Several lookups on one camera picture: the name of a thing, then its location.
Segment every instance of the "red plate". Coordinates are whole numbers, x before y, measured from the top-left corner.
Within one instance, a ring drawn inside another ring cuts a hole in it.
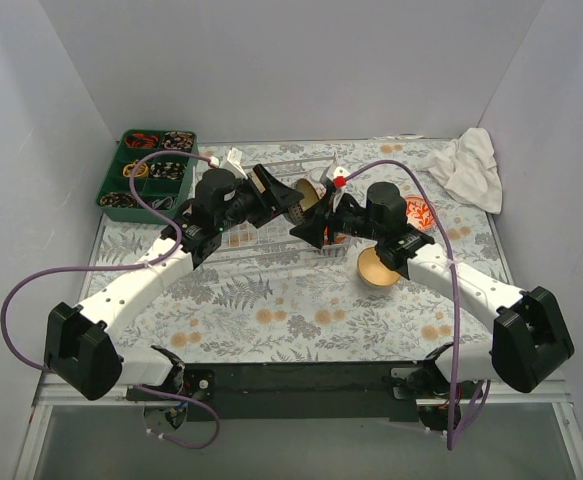
[[[422,197],[407,195],[404,199],[407,201],[407,217],[411,225],[421,232],[435,226],[433,215]]]

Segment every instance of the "green tray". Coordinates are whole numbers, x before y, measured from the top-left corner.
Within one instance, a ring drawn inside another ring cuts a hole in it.
[[[122,174],[124,167],[135,160],[144,158],[153,152],[168,150],[163,145],[165,135],[170,132],[184,132],[193,135],[193,145],[188,148],[182,148],[181,151],[189,153],[198,153],[198,146],[196,142],[196,135],[193,132],[186,130],[141,130],[133,129],[127,130],[122,135],[122,140],[115,152],[113,161],[109,166],[109,171],[104,178],[98,196],[95,199],[96,205],[102,209],[107,217],[114,222],[133,222],[133,223],[152,223],[162,224],[158,218],[151,215],[148,211],[141,207],[138,208],[119,208],[112,206],[100,205],[100,199],[107,193],[128,193],[129,179]],[[158,141],[155,145],[149,143],[134,142],[134,134],[141,133],[145,136],[153,136]],[[181,180],[168,180],[164,178],[136,178],[135,188],[140,197],[149,205],[155,200],[166,197],[175,198],[174,206],[168,210],[158,210],[160,213],[168,218],[173,218],[178,207],[188,198],[191,190],[191,182],[193,181],[193,166],[196,160],[187,159],[178,155],[164,155],[154,160],[149,160],[147,166],[151,166],[157,162],[173,162],[185,165],[184,176]]]

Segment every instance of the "crumpled cloth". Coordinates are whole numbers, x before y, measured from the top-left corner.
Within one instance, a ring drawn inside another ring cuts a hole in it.
[[[442,150],[433,150],[418,169],[431,173],[457,202],[489,213],[502,210],[502,183],[484,128],[470,128]]]

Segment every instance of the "floral tablecloth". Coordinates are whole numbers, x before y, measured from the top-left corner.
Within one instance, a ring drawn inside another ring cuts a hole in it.
[[[439,140],[409,142],[237,145],[243,164],[337,155],[353,171],[378,158],[395,158],[416,168]],[[222,157],[228,147],[202,146]],[[427,173],[420,173],[452,240],[454,253],[478,270],[506,281],[484,212],[453,201]],[[403,195],[418,194],[407,175],[393,166],[371,169],[348,185],[364,201],[374,181],[395,182]],[[132,263],[153,243],[161,227],[104,220],[97,246],[99,265]],[[438,229],[431,233],[436,241]],[[288,362],[418,360],[448,342],[452,303],[405,279],[390,289],[366,286],[356,273],[359,252],[373,242],[354,241],[335,259],[315,261],[282,249],[244,262],[213,263],[176,282],[124,332],[120,344],[160,345],[186,362]],[[116,276],[88,278],[89,294]],[[487,330],[464,314],[462,342],[484,340]]]

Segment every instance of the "dish rack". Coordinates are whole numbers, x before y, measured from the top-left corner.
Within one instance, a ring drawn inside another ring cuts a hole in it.
[[[311,173],[319,174],[333,164],[338,164],[335,155],[263,163],[278,180],[289,186]],[[256,163],[252,163],[242,167],[245,172],[249,172],[255,165]],[[204,170],[196,169],[195,182],[200,180]],[[325,245],[318,250],[303,240],[291,236],[289,230],[292,227],[293,225],[281,216],[259,229],[248,223],[236,226],[224,232],[222,245],[204,262],[203,266],[213,266],[217,270],[220,264],[230,263],[232,269],[249,270],[264,267],[269,270],[287,269],[293,266],[306,267],[316,263],[334,263],[343,259],[353,240],[347,236],[337,245]]]

